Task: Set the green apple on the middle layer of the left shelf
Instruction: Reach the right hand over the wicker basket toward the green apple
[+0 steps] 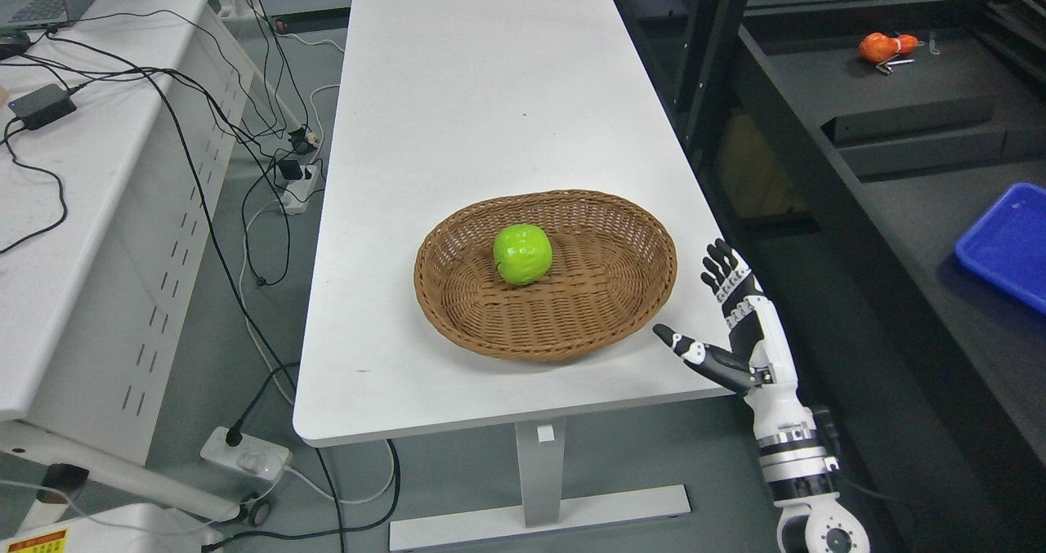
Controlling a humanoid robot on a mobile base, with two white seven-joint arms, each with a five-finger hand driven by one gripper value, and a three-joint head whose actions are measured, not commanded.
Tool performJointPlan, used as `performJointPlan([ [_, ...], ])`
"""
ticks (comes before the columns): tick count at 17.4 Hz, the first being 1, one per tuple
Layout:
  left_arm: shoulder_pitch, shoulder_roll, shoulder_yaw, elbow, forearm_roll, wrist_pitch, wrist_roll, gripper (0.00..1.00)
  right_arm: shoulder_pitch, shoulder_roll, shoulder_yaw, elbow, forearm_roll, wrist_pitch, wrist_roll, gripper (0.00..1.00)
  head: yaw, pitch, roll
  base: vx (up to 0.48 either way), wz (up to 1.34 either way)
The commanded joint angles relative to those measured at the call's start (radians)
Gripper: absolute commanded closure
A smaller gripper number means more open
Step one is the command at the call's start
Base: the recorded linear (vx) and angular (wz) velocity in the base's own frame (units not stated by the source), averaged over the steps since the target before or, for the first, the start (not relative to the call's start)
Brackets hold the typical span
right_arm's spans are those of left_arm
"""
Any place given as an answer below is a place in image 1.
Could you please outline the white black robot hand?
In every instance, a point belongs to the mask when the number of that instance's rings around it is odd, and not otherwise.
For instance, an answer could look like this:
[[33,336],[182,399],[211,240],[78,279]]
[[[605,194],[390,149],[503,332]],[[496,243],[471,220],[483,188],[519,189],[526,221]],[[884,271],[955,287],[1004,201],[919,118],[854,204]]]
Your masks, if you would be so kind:
[[780,316],[751,267],[721,238],[706,247],[701,280],[711,289],[729,329],[724,349],[672,330],[664,323],[654,335],[688,368],[722,388],[746,396],[752,390],[798,389],[798,374]]

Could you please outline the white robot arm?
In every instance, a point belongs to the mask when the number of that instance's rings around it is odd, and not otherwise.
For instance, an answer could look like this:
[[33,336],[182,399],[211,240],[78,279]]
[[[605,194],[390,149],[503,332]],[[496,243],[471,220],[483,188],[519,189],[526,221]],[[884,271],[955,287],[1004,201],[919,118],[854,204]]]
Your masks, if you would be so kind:
[[761,476],[780,509],[780,552],[869,552],[863,524],[839,501],[832,474],[839,470],[819,436],[811,409],[795,390],[761,386],[744,402],[753,409]]

